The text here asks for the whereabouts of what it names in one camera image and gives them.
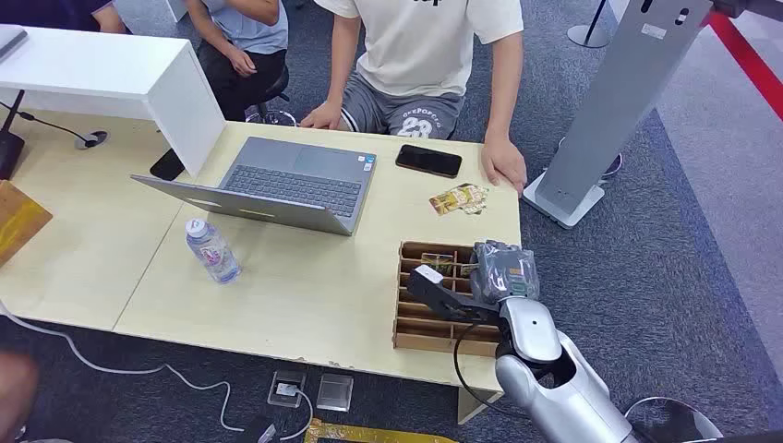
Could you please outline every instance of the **man's right hand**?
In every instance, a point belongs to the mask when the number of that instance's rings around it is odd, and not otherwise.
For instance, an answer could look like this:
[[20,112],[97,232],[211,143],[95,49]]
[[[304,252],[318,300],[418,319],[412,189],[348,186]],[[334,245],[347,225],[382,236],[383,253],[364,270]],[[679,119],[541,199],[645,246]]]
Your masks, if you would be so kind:
[[315,127],[316,129],[337,129],[340,125],[340,111],[343,106],[340,103],[326,101],[318,108],[314,109],[300,126]]
[[248,78],[258,72],[256,71],[256,65],[253,64],[250,55],[236,46],[232,45],[231,48],[226,51],[225,56],[228,57],[231,66],[234,67],[234,71],[243,78]]

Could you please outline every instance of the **wooden panel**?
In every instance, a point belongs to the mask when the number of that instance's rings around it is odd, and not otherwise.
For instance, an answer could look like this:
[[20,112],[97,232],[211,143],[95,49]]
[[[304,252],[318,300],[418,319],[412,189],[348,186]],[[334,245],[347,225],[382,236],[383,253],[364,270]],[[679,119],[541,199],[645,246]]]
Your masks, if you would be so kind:
[[11,182],[0,181],[0,266],[51,219],[52,214]]

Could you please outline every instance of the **printed number on shorts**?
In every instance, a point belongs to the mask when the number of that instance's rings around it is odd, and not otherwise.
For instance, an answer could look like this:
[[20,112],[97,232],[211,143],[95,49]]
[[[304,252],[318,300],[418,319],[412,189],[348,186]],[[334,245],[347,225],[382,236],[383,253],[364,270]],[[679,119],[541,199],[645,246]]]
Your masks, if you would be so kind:
[[408,117],[403,122],[403,128],[400,129],[397,135],[412,138],[429,138],[430,132],[432,132],[432,124],[428,120]]

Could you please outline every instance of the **floor socket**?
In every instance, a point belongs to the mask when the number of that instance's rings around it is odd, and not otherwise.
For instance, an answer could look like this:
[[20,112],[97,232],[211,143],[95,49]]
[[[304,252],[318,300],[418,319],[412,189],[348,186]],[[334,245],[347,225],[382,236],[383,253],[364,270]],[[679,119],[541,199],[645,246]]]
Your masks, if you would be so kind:
[[301,395],[287,396],[277,393],[277,385],[287,383],[296,385],[299,390],[305,390],[305,373],[295,371],[274,371],[274,377],[271,380],[270,395],[267,397],[267,403],[275,406],[284,406],[286,408],[298,408],[302,401]]
[[351,396],[354,393],[354,378],[324,374],[320,378],[318,409],[347,413],[351,408]]

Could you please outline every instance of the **white t-shirt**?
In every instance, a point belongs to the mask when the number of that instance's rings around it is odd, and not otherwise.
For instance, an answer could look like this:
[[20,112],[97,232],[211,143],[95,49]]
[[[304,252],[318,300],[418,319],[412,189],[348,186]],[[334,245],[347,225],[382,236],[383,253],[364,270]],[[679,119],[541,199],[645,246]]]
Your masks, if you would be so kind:
[[464,95],[473,34],[491,43],[523,29],[519,0],[315,0],[346,18],[361,16],[367,52],[356,70],[394,96]]

